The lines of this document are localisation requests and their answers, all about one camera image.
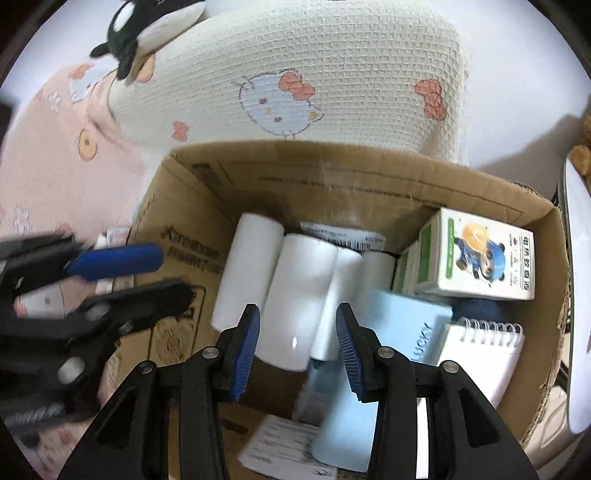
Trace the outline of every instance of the white paper roll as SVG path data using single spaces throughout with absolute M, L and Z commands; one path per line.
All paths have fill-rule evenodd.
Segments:
M 366 298 L 374 290 L 390 290 L 396 259 L 384 252 L 363 252 L 361 256 L 363 257 L 361 279 L 352 308 L 358 322 L 363 326 Z
M 306 370 L 338 251 L 317 238 L 285 237 L 262 312 L 258 358 L 284 370 Z
M 348 248 L 339 248 L 335 271 L 318 324 L 318 331 L 310 350 L 310 356 L 315 360 L 326 362 L 339 357 L 339 340 L 336 337 L 336 309 L 343 302 L 354 301 L 362 263 L 361 254 Z
M 261 310 L 283 245 L 283 226 L 256 213 L 244 213 L 228 253 L 213 308 L 212 326 L 219 332 L 238 325 L 244 308 Z

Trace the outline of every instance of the spiral notebook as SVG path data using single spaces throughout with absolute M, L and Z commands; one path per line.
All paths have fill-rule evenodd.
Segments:
M 491 404 L 497 408 L 521 354 L 525 342 L 518 323 L 495 323 L 459 319 L 447 326 L 447 335 L 436 365 L 454 360 L 470 375 Z M 417 478 L 428 477 L 429 441 L 425 401 L 418 405 Z

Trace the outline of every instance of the black clamp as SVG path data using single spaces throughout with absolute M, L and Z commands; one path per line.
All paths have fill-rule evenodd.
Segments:
M 360 327 L 348 303 L 337 335 L 351 390 L 379 402 L 368 479 L 415 478 L 417 399 L 427 402 L 430 480 L 538 480 L 521 446 L 464 370 L 411 362 Z
M 111 278 L 157 270 L 157 245 L 91 250 L 73 236 L 0 243 L 0 417 L 17 437 L 93 417 L 107 360 L 124 334 L 181 316 L 190 285 L 171 280 L 85 300 L 63 319 L 19 318 L 15 299 L 64 278 Z
M 237 401 L 246 390 L 259 328 L 259 309 L 248 305 L 215 347 L 183 364 L 138 364 L 96 416 L 59 480 L 168 479 L 172 400 L 180 402 L 181 477 L 227 480 L 217 404 Z

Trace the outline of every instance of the blue book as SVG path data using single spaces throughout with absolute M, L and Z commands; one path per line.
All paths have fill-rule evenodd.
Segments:
M 359 324 L 371 328 L 382 345 L 391 346 L 415 362 L 434 364 L 441 349 L 452 308 L 373 291 L 364 302 Z M 340 373 L 335 402 L 311 446 L 320 462 L 366 472 L 374 442 L 377 403 L 361 403 L 351 392 L 345 370 Z

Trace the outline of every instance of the screw head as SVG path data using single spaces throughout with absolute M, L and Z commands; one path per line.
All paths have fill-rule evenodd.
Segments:
M 84 360 L 79 356 L 73 356 L 66 360 L 57 371 L 57 379 L 62 385 L 69 385 L 82 375 L 85 368 Z
M 89 322 L 96 322 L 109 313 L 111 305 L 108 303 L 98 303 L 86 312 L 86 320 Z
M 219 354 L 220 350 L 218 350 L 214 346 L 210 346 L 202 352 L 203 357 L 208 359 L 217 358 Z
M 382 358 L 392 358 L 394 356 L 394 349 L 389 346 L 381 346 L 378 348 L 378 355 Z
M 142 375 L 149 374 L 153 369 L 154 369 L 154 364 L 152 362 L 150 362 L 149 360 L 141 362 L 138 365 L 139 373 L 141 373 Z
M 457 374 L 460 370 L 460 366 L 457 363 L 448 360 L 443 363 L 443 369 L 449 374 Z

